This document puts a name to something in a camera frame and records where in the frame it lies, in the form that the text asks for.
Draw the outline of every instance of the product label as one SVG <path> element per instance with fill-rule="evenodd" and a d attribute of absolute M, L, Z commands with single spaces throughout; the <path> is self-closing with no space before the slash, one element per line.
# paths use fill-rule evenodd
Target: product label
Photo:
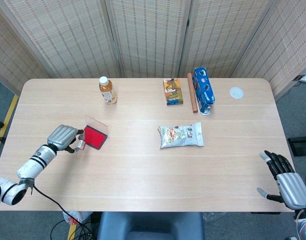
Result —
<path fill-rule="evenodd" d="M 112 89 L 111 91 L 102 92 L 102 95 L 107 103 L 110 103 L 112 99 L 116 97 L 114 89 Z"/>

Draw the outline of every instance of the light wood tabletop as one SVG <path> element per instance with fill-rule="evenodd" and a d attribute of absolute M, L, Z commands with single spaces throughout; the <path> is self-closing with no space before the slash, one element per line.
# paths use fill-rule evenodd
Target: light wood tabletop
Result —
<path fill-rule="evenodd" d="M 17 170 L 60 124 L 83 129 L 85 115 L 109 127 L 100 150 L 57 157 L 36 186 L 66 210 L 287 212 L 284 204 L 256 191 L 278 189 L 263 150 L 291 157 L 269 83 L 258 78 L 211 78 L 216 102 L 211 115 L 193 113 L 188 83 L 184 104 L 166 105 L 161 78 L 112 78 L 116 104 L 105 104 L 98 79 L 33 79 L 21 94 L 0 158 L 0 177 L 15 182 Z M 244 97 L 230 96 L 240 87 Z M 158 126 L 201 122 L 205 146 L 160 149 Z M 30 190 L 0 210 L 60 210 Z"/>

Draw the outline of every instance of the robot finger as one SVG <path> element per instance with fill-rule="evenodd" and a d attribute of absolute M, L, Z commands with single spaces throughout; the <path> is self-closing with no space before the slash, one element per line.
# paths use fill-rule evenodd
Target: robot finger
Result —
<path fill-rule="evenodd" d="M 283 198 L 279 195 L 272 195 L 272 194 L 268 194 L 267 192 L 265 192 L 263 189 L 261 189 L 260 187 L 257 188 L 257 191 L 259 194 L 261 194 L 264 198 L 271 200 L 271 201 L 275 201 L 278 203 L 283 203 Z"/>
<path fill-rule="evenodd" d="M 76 134 L 76 135 L 80 135 L 80 134 L 83 134 L 83 133 L 84 133 L 84 130 L 79 129 L 79 130 L 77 131 L 77 134 Z"/>
<path fill-rule="evenodd" d="M 292 167 L 292 165 L 289 163 L 289 161 L 287 160 L 286 157 L 284 157 L 284 156 L 282 156 L 282 155 L 278 155 L 278 157 L 279 157 L 280 159 L 282 159 L 282 161 L 285 162 L 285 165 L 286 165 L 286 167 L 287 167 L 288 173 L 290 173 L 290 172 L 291 172 L 291 173 L 295 172 L 294 169 L 293 169 L 293 167 Z"/>
<path fill-rule="evenodd" d="M 281 164 L 283 170 L 285 173 L 290 173 L 292 172 L 292 170 L 288 167 L 288 165 L 286 164 L 285 160 L 281 157 L 281 155 L 278 155 L 278 160 L 279 160 L 279 163 Z"/>
<path fill-rule="evenodd" d="M 69 152 L 70 154 L 73 154 L 75 152 L 75 150 L 72 149 L 70 146 L 66 147 L 64 150 Z"/>
<path fill-rule="evenodd" d="M 76 141 L 76 138 L 73 138 L 73 140 L 71 141 L 70 144 L 73 144 L 75 141 Z"/>
<path fill-rule="evenodd" d="M 278 169 L 278 171 L 281 172 L 281 173 L 284 173 L 284 172 L 286 173 L 286 171 L 285 171 L 284 168 L 282 167 L 281 162 L 280 162 L 279 159 L 278 159 L 278 155 L 272 152 L 270 157 L 271 157 L 271 159 L 272 159 L 274 165 L 275 165 L 276 168 Z"/>
<path fill-rule="evenodd" d="M 264 151 L 265 153 L 261 153 L 260 152 L 260 157 L 266 162 L 266 164 L 268 165 L 268 168 L 270 170 L 270 172 L 272 173 L 273 177 L 275 180 L 277 180 L 276 176 L 282 172 L 280 172 L 276 166 L 274 165 L 272 159 L 271 159 L 271 153 L 269 151 Z"/>

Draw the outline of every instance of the blue cookie box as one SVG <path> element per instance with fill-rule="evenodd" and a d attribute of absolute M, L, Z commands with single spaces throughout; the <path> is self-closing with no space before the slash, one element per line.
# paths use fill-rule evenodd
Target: blue cookie box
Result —
<path fill-rule="evenodd" d="M 206 68 L 195 68 L 193 83 L 199 110 L 201 113 L 208 114 L 212 104 L 215 102 L 215 97 Z"/>

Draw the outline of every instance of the white bottle cap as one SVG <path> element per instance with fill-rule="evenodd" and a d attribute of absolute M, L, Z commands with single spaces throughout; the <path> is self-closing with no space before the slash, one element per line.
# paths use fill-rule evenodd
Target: white bottle cap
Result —
<path fill-rule="evenodd" d="M 103 86 L 106 86 L 106 85 L 108 84 L 108 78 L 105 77 L 105 76 L 101 76 L 101 77 L 99 78 L 99 83 L 100 83 L 101 85 L 103 85 Z"/>

